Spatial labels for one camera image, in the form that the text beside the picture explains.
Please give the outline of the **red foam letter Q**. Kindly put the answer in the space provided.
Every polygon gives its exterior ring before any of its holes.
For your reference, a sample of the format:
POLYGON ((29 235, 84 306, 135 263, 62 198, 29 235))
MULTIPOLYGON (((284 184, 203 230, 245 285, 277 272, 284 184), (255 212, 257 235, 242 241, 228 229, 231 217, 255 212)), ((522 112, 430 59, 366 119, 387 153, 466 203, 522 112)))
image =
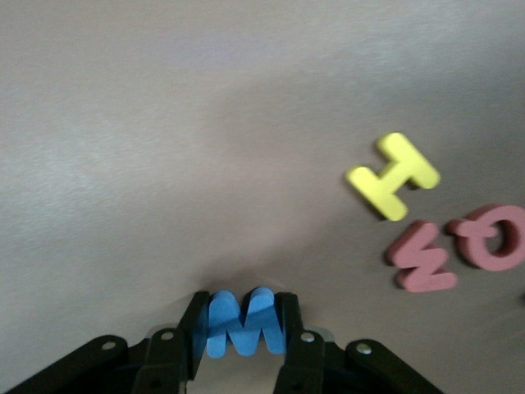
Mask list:
POLYGON ((458 252, 478 268, 499 272, 525 262, 525 208, 488 204, 449 221, 446 230, 455 236, 458 252), (491 251, 486 240, 499 234, 498 226, 503 229, 502 244, 491 251))

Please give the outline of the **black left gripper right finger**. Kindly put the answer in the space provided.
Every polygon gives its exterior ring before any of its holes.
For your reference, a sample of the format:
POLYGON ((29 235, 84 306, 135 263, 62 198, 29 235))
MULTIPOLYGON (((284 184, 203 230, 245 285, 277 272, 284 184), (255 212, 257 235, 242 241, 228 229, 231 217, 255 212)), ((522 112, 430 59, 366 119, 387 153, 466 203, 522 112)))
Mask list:
POLYGON ((341 349, 304 327, 299 298, 276 295, 285 358, 273 394, 445 394, 379 341, 341 349))

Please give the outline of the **pink foam letter w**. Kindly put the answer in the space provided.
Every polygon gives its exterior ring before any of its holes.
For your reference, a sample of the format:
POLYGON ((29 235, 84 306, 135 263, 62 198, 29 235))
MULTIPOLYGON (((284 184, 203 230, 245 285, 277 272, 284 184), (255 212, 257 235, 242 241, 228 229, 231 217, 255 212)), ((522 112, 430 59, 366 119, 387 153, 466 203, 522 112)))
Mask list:
POLYGON ((417 220, 387 249, 386 257, 398 268, 395 280, 412 293, 443 291, 457 285, 457 276, 445 269, 448 252, 433 244, 438 226, 417 220))

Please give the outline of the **yellow foam letter H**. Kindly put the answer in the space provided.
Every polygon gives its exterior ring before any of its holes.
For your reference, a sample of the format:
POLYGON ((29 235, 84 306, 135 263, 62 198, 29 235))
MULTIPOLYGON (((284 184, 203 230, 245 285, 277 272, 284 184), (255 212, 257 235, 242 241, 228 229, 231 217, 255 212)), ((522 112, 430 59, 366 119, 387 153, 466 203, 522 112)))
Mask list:
POLYGON ((353 167, 345 173, 345 179, 382 217, 397 222, 408 213, 397 191, 408 182, 421 189, 433 189, 441 175, 400 132, 383 135, 377 147, 388 159, 386 166, 378 173, 369 167, 353 167))

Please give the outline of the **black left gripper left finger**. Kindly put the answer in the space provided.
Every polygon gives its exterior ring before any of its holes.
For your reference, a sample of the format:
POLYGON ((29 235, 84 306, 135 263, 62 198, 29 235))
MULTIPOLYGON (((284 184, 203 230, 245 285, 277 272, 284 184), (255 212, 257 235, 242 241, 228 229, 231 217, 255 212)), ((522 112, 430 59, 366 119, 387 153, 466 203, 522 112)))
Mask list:
POLYGON ((134 346, 96 337, 5 394, 186 394, 206 346, 209 301, 209 292, 196 292, 175 327, 134 346))

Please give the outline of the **blue foam letter M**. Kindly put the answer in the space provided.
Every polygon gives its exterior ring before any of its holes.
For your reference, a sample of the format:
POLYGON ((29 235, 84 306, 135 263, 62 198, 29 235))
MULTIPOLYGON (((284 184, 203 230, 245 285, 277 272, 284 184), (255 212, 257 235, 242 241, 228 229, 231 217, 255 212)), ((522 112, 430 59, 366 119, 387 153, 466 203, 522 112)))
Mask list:
POLYGON ((245 311, 230 291, 221 290, 212 296, 208 306, 206 350, 209 357, 223 357, 229 345, 233 345, 241 356, 252 356, 261 340, 273 355, 285 352, 285 339, 272 290, 267 287, 254 289, 249 294, 245 311))

